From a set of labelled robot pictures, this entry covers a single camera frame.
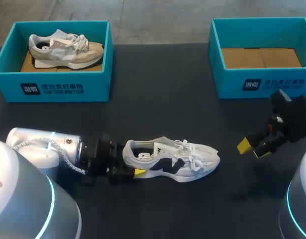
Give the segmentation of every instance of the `shoelace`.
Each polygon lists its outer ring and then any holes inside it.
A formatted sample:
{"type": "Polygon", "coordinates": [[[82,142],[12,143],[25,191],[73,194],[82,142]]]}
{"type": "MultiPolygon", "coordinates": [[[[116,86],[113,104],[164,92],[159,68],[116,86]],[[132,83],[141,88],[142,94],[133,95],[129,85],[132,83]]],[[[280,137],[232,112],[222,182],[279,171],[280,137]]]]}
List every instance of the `shoelace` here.
{"type": "Polygon", "coordinates": [[[68,36],[71,36],[72,39],[71,43],[66,45],[66,47],[73,46],[75,51],[85,51],[88,49],[89,41],[84,35],[68,34],[68,36]]]}
{"type": "Polygon", "coordinates": [[[175,156],[180,157],[184,154],[189,154],[188,160],[191,164],[192,170],[195,172],[203,168],[204,164],[199,159],[196,159],[196,157],[201,157],[197,153],[195,153],[195,146],[191,143],[188,143],[187,140],[184,140],[181,142],[180,140],[175,140],[175,145],[179,148],[177,149],[177,153],[175,156]]]}

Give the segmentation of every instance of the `white sneaker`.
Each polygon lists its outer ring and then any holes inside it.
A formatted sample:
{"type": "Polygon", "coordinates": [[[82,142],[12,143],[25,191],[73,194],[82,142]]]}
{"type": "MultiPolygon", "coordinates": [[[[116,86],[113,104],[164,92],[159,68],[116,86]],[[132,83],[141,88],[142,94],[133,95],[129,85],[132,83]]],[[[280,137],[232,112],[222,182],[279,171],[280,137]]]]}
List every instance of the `white sneaker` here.
{"type": "Polygon", "coordinates": [[[190,182],[210,174],[220,163],[218,151],[205,145],[170,140],[129,140],[123,149],[126,165],[146,170],[139,178],[167,176],[190,182]]]}
{"type": "Polygon", "coordinates": [[[82,69],[97,63],[104,54],[102,44],[89,42],[84,35],[66,34],[61,30],[47,37],[31,35],[29,50],[36,68],[82,69]]]}

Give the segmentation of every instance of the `concrete floor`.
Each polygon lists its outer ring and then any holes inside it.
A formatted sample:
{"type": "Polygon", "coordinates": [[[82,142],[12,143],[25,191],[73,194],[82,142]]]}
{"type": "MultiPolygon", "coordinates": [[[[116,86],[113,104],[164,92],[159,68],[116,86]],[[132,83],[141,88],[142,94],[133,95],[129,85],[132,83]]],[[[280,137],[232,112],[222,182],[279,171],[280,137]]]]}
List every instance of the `concrete floor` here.
{"type": "Polygon", "coordinates": [[[0,45],[15,21],[107,20],[115,44],[207,42],[216,17],[305,16],[306,0],[0,0],[0,45]]]}

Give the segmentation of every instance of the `table surface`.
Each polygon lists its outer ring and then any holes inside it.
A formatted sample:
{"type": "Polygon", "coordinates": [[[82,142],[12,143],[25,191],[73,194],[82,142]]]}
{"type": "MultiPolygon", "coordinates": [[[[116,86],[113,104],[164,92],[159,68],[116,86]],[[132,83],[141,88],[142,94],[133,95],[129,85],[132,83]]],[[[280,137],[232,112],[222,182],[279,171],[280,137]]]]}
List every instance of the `table surface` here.
{"type": "Polygon", "coordinates": [[[108,103],[7,104],[0,93],[0,140],[27,127],[81,135],[90,149],[107,132],[117,141],[167,136],[219,151],[218,168],[190,183],[61,185],[80,207],[82,239],[281,239],[279,206],[306,138],[260,160],[236,148],[271,114],[268,100],[218,100],[207,44],[116,45],[108,103]]]}

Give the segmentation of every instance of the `black n logo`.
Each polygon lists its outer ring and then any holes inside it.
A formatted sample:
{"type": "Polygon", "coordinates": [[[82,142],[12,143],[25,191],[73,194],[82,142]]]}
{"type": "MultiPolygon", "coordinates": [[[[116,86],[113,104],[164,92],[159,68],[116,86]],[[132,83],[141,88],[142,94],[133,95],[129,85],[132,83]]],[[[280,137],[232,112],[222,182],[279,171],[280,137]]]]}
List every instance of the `black n logo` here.
{"type": "Polygon", "coordinates": [[[179,158],[172,167],[173,160],[171,158],[161,158],[150,170],[162,169],[166,173],[176,174],[181,167],[185,165],[184,161],[179,158]]]}

